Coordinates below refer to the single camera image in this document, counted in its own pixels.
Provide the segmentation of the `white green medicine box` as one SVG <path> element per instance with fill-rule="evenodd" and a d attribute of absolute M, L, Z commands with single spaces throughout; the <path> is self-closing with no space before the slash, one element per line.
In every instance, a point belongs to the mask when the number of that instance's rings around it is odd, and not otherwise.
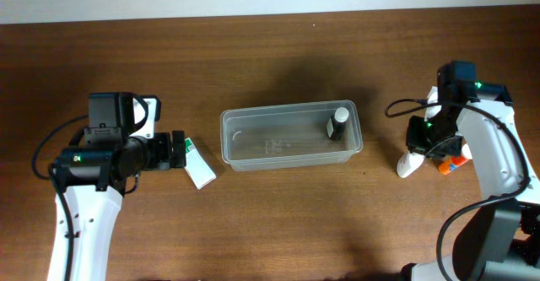
<path fill-rule="evenodd" d="M 186 166 L 184 169 L 192 179 L 198 190 L 203 189 L 207 184 L 214 181 L 217 176 L 198 152 L 197 147 L 190 138 L 186 142 Z"/>

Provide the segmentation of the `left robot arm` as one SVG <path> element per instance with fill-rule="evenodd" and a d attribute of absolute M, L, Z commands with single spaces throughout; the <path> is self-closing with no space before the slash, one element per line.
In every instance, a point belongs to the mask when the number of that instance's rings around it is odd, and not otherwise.
<path fill-rule="evenodd" d="M 50 280 L 103 280 L 128 180 L 186 167 L 182 131 L 156 132 L 161 102 L 128 92 L 89 95 L 88 125 L 49 164 L 56 193 Z"/>

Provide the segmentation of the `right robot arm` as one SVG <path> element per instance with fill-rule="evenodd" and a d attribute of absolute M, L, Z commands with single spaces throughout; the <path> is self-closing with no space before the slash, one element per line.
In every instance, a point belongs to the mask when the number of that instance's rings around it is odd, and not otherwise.
<path fill-rule="evenodd" d="M 441 226 L 433 262 L 409 263 L 400 280 L 537 280 L 539 179 L 516 130 L 513 100 L 502 84 L 477 79 L 471 62 L 452 61 L 437 71 L 423 117 L 411 116 L 401 178 L 427 158 L 457 158 L 466 144 L 481 201 L 455 212 Z"/>

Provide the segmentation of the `orange tube white cap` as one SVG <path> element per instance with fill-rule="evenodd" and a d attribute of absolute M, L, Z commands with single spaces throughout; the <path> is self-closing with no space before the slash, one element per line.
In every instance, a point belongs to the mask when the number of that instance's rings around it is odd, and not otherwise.
<path fill-rule="evenodd" d="M 472 153 L 467 143 L 462 146 L 461 153 L 458 156 L 451 156 L 449 159 L 443 161 L 438 170 L 443 175 L 448 175 L 455 169 L 467 163 L 469 160 L 472 160 Z"/>

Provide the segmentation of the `black bottle white cap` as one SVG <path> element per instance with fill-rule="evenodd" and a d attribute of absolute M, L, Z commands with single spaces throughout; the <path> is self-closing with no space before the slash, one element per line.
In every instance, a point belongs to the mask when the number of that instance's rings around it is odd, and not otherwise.
<path fill-rule="evenodd" d="M 346 122 L 348 119 L 349 110 L 345 107 L 337 108 L 327 122 L 327 136 L 331 140 L 339 140 L 345 131 Z"/>

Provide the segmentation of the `white spray bottle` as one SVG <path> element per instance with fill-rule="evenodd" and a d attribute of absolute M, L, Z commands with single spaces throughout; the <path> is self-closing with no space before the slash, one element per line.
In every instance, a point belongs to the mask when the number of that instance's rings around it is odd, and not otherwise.
<path fill-rule="evenodd" d="M 423 164 L 424 159 L 425 156 L 423 154 L 405 153 L 397 162 L 397 174 L 401 178 L 410 176 Z"/>

